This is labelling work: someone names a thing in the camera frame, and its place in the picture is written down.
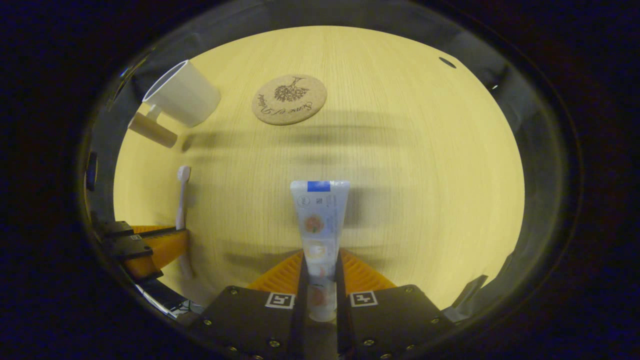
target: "wooden table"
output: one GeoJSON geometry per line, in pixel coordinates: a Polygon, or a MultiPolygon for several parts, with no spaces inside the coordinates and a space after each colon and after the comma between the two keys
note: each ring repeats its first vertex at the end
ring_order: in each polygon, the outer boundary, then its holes
{"type": "Polygon", "coordinates": [[[514,249],[524,210],[515,139],[489,92],[455,58],[377,31],[313,26],[270,31],[207,51],[193,64],[222,100],[167,149],[128,131],[115,215],[172,225],[178,167],[190,165],[187,228],[196,277],[177,264],[160,281],[208,305],[301,248],[292,180],[349,180],[342,246],[439,307],[466,283],[492,280],[514,249]],[[453,63],[452,68],[439,59],[453,63]],[[281,75],[314,76],[324,108],[290,126],[259,121],[254,93],[281,75]]]}

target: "dark background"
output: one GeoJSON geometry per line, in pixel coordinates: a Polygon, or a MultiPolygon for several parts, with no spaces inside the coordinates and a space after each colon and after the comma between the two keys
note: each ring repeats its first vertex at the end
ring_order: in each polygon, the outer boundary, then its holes
{"type": "MultiPolygon", "coordinates": [[[[2,5],[9,199],[3,243],[9,246],[2,254],[8,284],[0,330],[7,358],[205,356],[141,311],[99,268],[77,219],[71,179],[81,122],[116,65],[210,5],[2,5]]],[[[575,119],[584,160],[585,197],[567,255],[522,307],[459,350],[466,358],[504,359],[637,354],[640,274],[630,207],[637,195],[631,173],[637,6],[575,0],[431,5],[466,13],[462,23],[483,23],[539,67],[575,119]]]]}

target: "tree illustration on coaster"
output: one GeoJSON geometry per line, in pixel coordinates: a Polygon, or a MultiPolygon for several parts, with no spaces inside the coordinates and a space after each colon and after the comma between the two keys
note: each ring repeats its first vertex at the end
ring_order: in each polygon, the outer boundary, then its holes
{"type": "Polygon", "coordinates": [[[295,76],[293,78],[294,81],[291,85],[280,85],[276,88],[273,92],[276,99],[281,102],[299,100],[309,91],[309,89],[296,86],[296,83],[304,78],[297,78],[295,76]]]}

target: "toothbrush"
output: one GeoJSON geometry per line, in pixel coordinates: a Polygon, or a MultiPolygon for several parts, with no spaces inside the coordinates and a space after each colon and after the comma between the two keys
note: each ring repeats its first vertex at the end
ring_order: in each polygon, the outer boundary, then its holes
{"type": "MultiPolygon", "coordinates": [[[[178,169],[178,180],[180,181],[180,204],[178,205],[178,214],[175,217],[175,229],[184,229],[184,191],[187,187],[187,181],[191,175],[191,167],[183,165],[178,169]]],[[[180,267],[182,268],[182,274],[186,279],[193,278],[193,270],[191,269],[191,263],[189,262],[188,253],[180,255],[180,267]]]]}

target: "cork coaster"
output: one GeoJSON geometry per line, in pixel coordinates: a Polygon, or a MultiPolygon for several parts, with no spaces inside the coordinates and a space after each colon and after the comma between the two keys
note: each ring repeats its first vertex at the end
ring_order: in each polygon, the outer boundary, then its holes
{"type": "Polygon", "coordinates": [[[323,107],[326,88],[312,76],[293,74],[273,79],[253,96],[251,109],[261,121],[289,125],[307,120],[323,107]]]}

